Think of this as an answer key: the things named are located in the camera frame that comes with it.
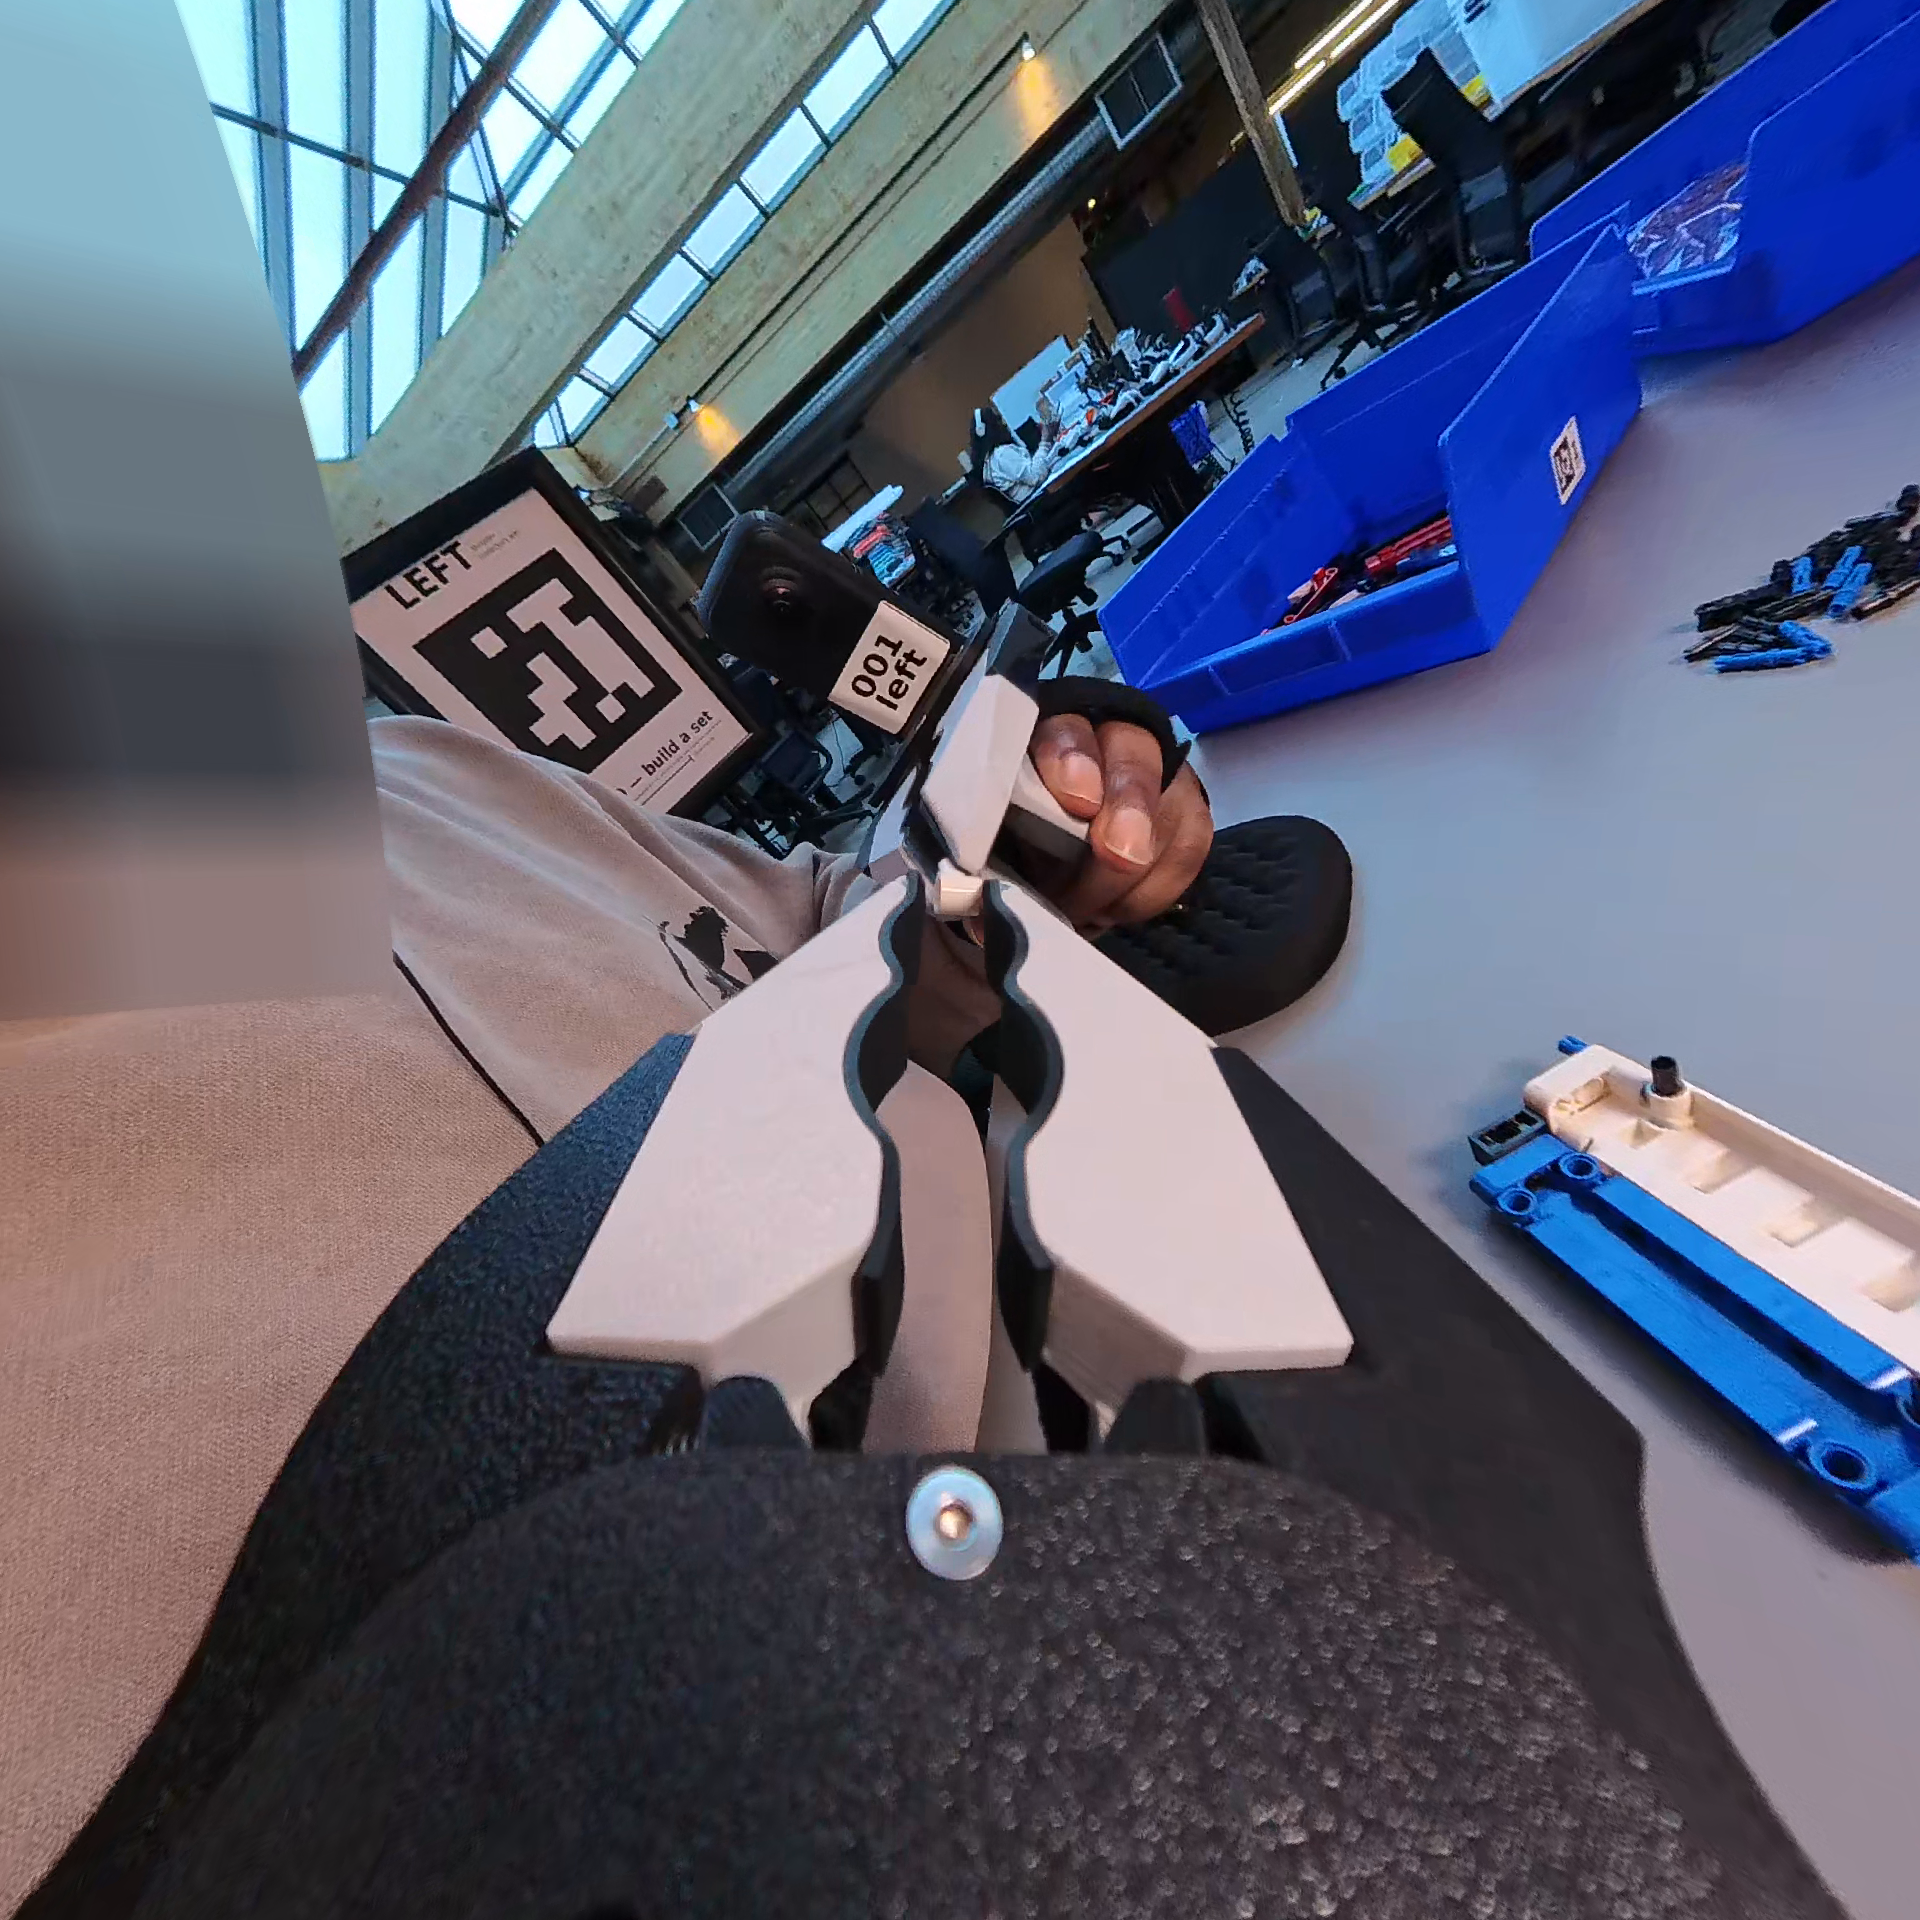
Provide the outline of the black padded wrist rest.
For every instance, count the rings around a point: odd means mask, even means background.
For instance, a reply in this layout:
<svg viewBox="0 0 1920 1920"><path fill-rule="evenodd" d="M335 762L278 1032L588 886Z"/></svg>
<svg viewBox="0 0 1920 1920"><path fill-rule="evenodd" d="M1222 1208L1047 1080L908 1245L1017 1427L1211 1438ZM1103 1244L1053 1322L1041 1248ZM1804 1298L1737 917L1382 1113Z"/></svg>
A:
<svg viewBox="0 0 1920 1920"><path fill-rule="evenodd" d="M1345 841L1315 818L1277 816L1219 829L1170 913L1095 946L1219 1041L1300 1002L1340 958L1350 917Z"/></svg>

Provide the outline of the person's left hand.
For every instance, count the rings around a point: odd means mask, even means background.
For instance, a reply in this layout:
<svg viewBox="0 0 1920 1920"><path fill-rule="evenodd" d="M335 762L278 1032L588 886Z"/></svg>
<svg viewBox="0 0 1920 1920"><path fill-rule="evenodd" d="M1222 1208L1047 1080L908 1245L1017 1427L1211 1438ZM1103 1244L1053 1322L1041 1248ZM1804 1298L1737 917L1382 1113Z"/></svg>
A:
<svg viewBox="0 0 1920 1920"><path fill-rule="evenodd" d="M1209 798L1191 768L1164 780L1159 740L1139 724L1082 714L1038 721L1028 758L1047 794L1087 825L1073 854L1027 851L1025 876L1087 938L1166 914L1214 844Z"/></svg>

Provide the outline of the blue and white lego panel assembly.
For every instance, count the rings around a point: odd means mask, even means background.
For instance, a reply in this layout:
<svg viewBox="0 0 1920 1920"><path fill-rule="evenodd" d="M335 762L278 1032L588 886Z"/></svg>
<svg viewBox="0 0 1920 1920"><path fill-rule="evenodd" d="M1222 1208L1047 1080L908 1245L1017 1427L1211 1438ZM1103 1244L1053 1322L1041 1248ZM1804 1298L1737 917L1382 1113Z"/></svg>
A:
<svg viewBox="0 0 1920 1920"><path fill-rule="evenodd" d="M1575 1037L1548 1134L1471 1192L1747 1433L1917 1558L1917 1203L1690 1080Z"/></svg>

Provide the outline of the person's torso beige hoodie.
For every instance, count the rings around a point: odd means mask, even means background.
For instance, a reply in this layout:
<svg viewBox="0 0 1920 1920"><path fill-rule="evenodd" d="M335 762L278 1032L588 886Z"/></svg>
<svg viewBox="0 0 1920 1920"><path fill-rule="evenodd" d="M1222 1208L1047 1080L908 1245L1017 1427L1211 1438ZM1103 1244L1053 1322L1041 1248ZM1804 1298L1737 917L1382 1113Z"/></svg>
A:
<svg viewBox="0 0 1920 1920"><path fill-rule="evenodd" d="M399 1284L870 886L446 722L369 740L381 990L5 1024L5 1915L154 1729Z"/></svg>

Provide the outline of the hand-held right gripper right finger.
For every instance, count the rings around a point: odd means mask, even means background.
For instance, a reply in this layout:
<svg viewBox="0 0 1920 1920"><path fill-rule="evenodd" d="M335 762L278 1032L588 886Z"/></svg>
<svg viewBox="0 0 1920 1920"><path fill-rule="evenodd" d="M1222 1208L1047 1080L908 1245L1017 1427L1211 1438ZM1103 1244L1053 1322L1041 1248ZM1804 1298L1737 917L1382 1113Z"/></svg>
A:
<svg viewBox="0 0 1920 1920"><path fill-rule="evenodd" d="M1110 1416L1149 1381L1338 1370L1353 1331L1242 1110L1233 1058L1012 881L988 1163L1017 1368Z"/></svg>

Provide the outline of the stack of white storage boxes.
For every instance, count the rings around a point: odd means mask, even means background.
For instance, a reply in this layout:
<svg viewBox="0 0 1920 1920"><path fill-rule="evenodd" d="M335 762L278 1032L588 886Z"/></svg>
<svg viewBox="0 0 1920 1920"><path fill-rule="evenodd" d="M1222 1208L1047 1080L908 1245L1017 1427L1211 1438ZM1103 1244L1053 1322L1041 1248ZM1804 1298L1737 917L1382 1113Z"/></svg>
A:
<svg viewBox="0 0 1920 1920"><path fill-rule="evenodd" d="M1346 61L1335 85L1335 112L1361 164L1361 185L1385 185L1417 155L1417 145L1385 106L1385 85L1402 80L1420 53L1433 53L1477 106L1499 106L1590 36L1610 14L1610 4L1586 3L1406 4Z"/></svg>

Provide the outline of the small clear plastic bag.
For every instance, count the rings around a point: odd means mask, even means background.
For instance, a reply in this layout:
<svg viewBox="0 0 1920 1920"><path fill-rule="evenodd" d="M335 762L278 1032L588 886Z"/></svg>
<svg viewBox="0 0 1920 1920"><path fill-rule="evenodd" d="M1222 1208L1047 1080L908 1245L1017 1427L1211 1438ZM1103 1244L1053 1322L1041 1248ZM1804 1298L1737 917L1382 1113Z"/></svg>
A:
<svg viewBox="0 0 1920 1920"><path fill-rule="evenodd" d="M1646 281L1716 270L1737 252L1747 163L1697 177L1625 230L1625 250Z"/></svg>

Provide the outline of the pile of blue black lego pins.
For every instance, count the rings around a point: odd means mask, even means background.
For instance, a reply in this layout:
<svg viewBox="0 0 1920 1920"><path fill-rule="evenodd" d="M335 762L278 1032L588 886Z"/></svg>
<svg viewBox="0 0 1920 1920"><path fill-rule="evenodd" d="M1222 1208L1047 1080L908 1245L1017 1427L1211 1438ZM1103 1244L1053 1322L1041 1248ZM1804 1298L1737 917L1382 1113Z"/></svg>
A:
<svg viewBox="0 0 1920 1920"><path fill-rule="evenodd" d="M1916 595L1917 485L1906 485L1772 563L1764 580L1698 603L1681 662L1718 680L1825 665L1842 632L1916 606Z"/></svg>

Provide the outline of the black framed white sign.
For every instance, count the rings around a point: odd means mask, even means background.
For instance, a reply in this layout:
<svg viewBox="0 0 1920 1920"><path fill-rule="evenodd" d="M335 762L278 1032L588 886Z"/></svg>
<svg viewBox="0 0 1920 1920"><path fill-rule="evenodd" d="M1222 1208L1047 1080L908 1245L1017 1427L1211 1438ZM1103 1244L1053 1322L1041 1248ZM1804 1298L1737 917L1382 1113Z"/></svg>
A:
<svg viewBox="0 0 1920 1920"><path fill-rule="evenodd" d="M343 557L369 694L697 818L764 747L540 448Z"/></svg>

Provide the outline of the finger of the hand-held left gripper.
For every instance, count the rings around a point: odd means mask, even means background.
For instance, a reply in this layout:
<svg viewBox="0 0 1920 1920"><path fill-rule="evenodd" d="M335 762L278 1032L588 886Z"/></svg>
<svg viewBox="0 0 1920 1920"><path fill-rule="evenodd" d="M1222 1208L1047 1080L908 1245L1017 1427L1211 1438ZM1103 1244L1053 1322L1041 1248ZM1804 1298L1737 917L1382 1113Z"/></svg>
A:
<svg viewBox="0 0 1920 1920"><path fill-rule="evenodd" d="M925 884L980 884L1015 801L1041 708L1004 675L985 675L947 714L911 798L911 870Z"/></svg>

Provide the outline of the blue plastic parts bin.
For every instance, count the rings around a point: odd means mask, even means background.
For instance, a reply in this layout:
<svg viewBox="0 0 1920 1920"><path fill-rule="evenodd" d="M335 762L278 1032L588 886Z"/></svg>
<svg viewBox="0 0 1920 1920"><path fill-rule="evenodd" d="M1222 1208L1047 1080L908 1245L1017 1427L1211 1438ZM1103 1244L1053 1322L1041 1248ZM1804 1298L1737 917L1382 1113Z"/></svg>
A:
<svg viewBox="0 0 1920 1920"><path fill-rule="evenodd" d="M1647 233L1737 172L1733 241L1687 270L1635 267L1638 357L1770 345L1917 252L1917 4L1835 3L1646 134L1530 230L1530 259L1601 227Z"/></svg>
<svg viewBox="0 0 1920 1920"><path fill-rule="evenodd" d="M1211 733L1493 652L1642 409L1603 225L1262 440L1100 612L1119 675Z"/></svg>

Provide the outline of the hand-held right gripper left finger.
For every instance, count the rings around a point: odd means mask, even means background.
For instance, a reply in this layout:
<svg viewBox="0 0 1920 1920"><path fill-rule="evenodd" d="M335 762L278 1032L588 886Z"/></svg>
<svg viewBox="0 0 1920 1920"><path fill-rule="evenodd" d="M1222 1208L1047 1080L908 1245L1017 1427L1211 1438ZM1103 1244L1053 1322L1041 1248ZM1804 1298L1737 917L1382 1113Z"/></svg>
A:
<svg viewBox="0 0 1920 1920"><path fill-rule="evenodd" d="M707 1017L547 1329L555 1353L756 1377L799 1421L885 1372L905 1257L877 1107L925 924L924 883L891 881Z"/></svg>

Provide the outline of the background wooden desk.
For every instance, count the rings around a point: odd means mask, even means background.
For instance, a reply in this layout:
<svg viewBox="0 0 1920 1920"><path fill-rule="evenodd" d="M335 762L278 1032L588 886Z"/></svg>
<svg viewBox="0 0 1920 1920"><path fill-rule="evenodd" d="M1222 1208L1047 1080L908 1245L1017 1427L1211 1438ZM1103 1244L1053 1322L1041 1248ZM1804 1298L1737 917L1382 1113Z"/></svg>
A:
<svg viewBox="0 0 1920 1920"><path fill-rule="evenodd" d="M1075 453L1027 507L1035 512L1045 501L1126 494L1147 506L1164 531L1173 531L1202 502L1204 489L1195 466L1174 440L1170 420L1198 400L1214 376L1249 348L1262 330L1263 316L1255 313L1217 339L1206 339L1206 352L1181 361L1137 406Z"/></svg>

